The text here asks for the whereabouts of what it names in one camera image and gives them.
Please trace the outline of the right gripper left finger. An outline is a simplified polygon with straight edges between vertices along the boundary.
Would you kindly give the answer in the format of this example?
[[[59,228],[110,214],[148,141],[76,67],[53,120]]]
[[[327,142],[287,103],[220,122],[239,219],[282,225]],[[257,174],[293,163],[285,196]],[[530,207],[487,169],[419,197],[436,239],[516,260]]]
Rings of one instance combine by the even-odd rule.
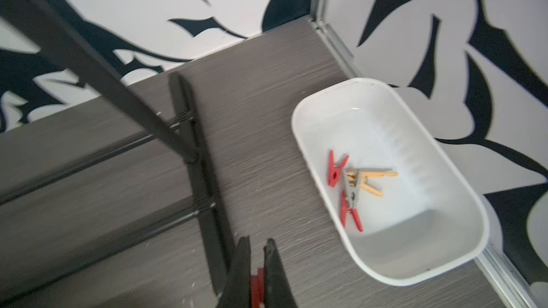
[[[251,245],[248,236],[238,241],[228,279],[216,307],[251,307]]]

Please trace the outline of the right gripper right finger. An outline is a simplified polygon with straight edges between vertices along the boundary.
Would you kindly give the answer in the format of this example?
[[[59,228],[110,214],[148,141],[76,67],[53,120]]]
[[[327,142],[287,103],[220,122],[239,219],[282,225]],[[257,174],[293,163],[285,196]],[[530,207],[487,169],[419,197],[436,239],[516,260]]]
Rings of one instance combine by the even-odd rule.
[[[266,308],[297,308],[275,240],[267,239],[264,251],[264,304]]]

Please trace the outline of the grey clothespin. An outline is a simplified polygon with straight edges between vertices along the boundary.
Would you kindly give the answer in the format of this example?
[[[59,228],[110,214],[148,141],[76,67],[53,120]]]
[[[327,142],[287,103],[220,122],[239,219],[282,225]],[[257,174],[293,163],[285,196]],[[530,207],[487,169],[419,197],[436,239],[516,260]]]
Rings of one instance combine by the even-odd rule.
[[[383,197],[384,194],[369,184],[371,178],[394,178],[398,176],[395,172],[367,171],[358,168],[344,168],[342,170],[343,179],[345,180],[345,196],[347,206],[350,209],[356,209],[360,194],[362,191],[373,194],[378,197]]]

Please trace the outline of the beige wooden clothespin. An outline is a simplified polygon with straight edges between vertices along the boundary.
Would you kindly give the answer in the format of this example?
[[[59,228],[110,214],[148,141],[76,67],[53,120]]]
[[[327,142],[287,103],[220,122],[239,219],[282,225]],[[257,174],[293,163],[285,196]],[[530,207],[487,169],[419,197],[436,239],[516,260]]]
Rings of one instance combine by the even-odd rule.
[[[360,191],[366,191],[381,198],[385,194],[379,188],[375,187],[376,182],[382,178],[396,178],[399,175],[397,172],[363,170],[344,171],[343,174],[351,188],[359,188]]]

